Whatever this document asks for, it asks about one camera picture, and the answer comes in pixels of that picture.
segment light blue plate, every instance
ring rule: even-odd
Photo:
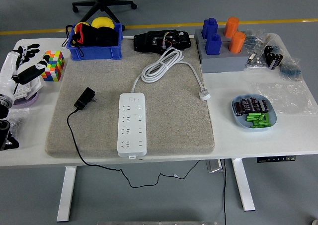
[[[244,95],[237,96],[237,97],[235,97],[232,100],[232,111],[233,111],[233,115],[234,115],[234,118],[237,121],[237,123],[240,126],[246,128],[246,129],[249,129],[251,131],[264,131],[264,130],[267,130],[267,129],[271,128],[271,127],[251,128],[251,126],[253,126],[253,123],[246,121],[247,114],[243,114],[241,116],[236,116],[235,115],[234,103],[240,102],[242,99],[250,98],[250,97],[255,97],[256,100],[258,100],[258,101],[259,100],[266,100],[267,107],[268,107],[269,123],[272,124],[271,127],[273,127],[275,125],[276,121],[277,121],[276,113],[274,111],[274,108],[273,108],[272,104],[268,101],[268,99],[266,97],[260,95],[260,94],[244,94]]]

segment black power adapter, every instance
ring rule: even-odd
[[[81,94],[81,96],[78,98],[76,103],[74,104],[74,107],[76,107],[79,110],[83,110],[83,108],[86,107],[86,105],[93,100],[95,97],[95,91],[87,87],[85,91]]]

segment gray felt mat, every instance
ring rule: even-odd
[[[90,87],[96,102],[70,117],[81,154],[114,158],[117,153],[119,95],[130,92],[143,68],[159,59],[158,54],[133,50],[133,40],[122,41],[121,60],[69,60],[62,80],[45,151],[53,157],[78,157],[66,118],[74,103]],[[194,40],[183,51],[202,79]],[[146,98],[147,155],[211,153],[214,148],[212,125],[206,102],[199,98],[199,84],[189,66],[173,66],[159,81],[139,79],[135,92]]]

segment white robotic arm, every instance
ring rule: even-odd
[[[49,62],[49,55],[45,55],[43,59],[21,73],[17,73],[18,68],[28,62],[39,52],[36,45],[20,46],[18,50],[8,53],[2,69],[0,71],[0,118],[8,115],[9,108],[14,104],[14,93],[18,84],[26,84],[45,71]]]

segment yellow floor line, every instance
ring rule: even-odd
[[[277,19],[277,20],[242,20],[239,23],[244,24],[275,24],[275,23],[298,23],[298,22],[318,22],[318,18],[303,19]],[[225,25],[226,21],[219,21],[219,25]],[[202,26],[202,22],[192,23],[174,23],[174,24],[149,24],[149,25],[125,25],[126,29],[144,29],[144,28],[170,28],[170,27],[194,27]],[[39,34],[39,33],[57,33],[65,32],[65,29],[42,29],[42,30],[15,30],[0,31],[0,35],[18,35],[18,34]]]

